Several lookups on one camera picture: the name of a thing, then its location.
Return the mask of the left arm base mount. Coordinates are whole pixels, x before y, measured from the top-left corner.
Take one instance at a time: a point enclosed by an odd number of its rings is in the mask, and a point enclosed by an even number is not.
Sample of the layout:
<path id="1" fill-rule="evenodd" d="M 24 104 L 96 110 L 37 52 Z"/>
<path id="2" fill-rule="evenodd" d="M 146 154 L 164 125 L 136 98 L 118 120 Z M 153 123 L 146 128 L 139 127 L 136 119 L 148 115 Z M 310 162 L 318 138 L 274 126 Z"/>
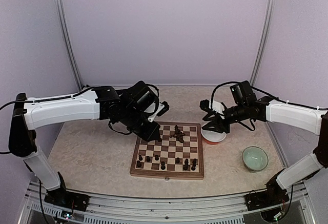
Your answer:
<path id="1" fill-rule="evenodd" d="M 68 191 L 60 186 L 58 189 L 47 191 L 45 202 L 55 206 L 64 207 L 71 210 L 85 212 L 89 203 L 90 196 L 81 193 Z"/>

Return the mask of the dark knight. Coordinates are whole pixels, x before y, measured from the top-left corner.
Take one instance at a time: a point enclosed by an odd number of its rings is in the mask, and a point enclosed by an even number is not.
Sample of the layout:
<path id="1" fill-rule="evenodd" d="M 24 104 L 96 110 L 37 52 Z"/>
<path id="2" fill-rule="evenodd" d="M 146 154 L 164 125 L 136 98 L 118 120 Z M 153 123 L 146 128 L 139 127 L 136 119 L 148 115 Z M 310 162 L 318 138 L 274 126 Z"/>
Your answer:
<path id="1" fill-rule="evenodd" d="M 187 171 L 188 168 L 189 168 L 189 163 L 187 162 L 187 163 L 184 164 L 183 169 L 184 169 L 185 171 Z"/>

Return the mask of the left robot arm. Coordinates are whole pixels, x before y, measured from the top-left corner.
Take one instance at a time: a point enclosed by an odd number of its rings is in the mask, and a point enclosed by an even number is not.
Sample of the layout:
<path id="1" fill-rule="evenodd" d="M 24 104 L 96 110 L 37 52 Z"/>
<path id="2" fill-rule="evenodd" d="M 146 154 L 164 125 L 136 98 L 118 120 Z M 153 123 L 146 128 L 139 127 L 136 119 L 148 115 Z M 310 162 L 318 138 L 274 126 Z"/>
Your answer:
<path id="1" fill-rule="evenodd" d="M 27 98 L 20 93 L 13 104 L 9 151 L 22 158 L 61 206 L 68 205 L 72 195 L 36 145 L 36 129 L 68 121 L 108 120 L 110 128 L 121 123 L 125 135 L 133 133 L 149 142 L 160 139 L 160 125 L 154 119 L 169 110 L 167 102 L 160 102 L 158 88 L 143 81 L 126 89 L 86 87 L 78 93 L 46 98 Z"/>

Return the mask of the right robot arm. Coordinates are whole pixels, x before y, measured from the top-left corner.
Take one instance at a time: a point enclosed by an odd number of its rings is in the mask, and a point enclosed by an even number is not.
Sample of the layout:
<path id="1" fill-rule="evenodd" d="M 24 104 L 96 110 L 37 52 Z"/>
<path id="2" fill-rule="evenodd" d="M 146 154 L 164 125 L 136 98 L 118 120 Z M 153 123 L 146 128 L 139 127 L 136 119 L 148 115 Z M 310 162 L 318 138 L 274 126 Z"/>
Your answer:
<path id="1" fill-rule="evenodd" d="M 317 147 L 303 159 L 273 176 L 266 184 L 262 194 L 262 201 L 272 206 L 286 190 L 293 184 L 311 178 L 323 168 L 327 168 L 327 109 L 314 108 L 280 100 L 267 92 L 258 99 L 255 91 L 245 80 L 243 82 L 229 82 L 235 106 L 214 109 L 214 100 L 205 99 L 199 104 L 200 109 L 206 112 L 202 127 L 205 131 L 215 133 L 230 132 L 230 125 L 242 124 L 244 120 L 251 123 L 259 120 L 270 123 L 286 124 L 300 128 L 319 137 Z"/>

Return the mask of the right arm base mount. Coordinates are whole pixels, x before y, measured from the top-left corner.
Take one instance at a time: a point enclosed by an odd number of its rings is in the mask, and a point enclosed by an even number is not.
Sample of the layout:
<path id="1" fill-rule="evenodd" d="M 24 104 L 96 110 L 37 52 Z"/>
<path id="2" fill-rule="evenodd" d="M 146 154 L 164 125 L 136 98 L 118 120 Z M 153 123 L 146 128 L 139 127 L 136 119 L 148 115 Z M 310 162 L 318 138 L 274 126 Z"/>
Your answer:
<path id="1" fill-rule="evenodd" d="M 248 211 L 271 207 L 290 200 L 287 190 L 282 189 L 277 183 L 268 183 L 265 191 L 251 191 L 244 198 Z"/>

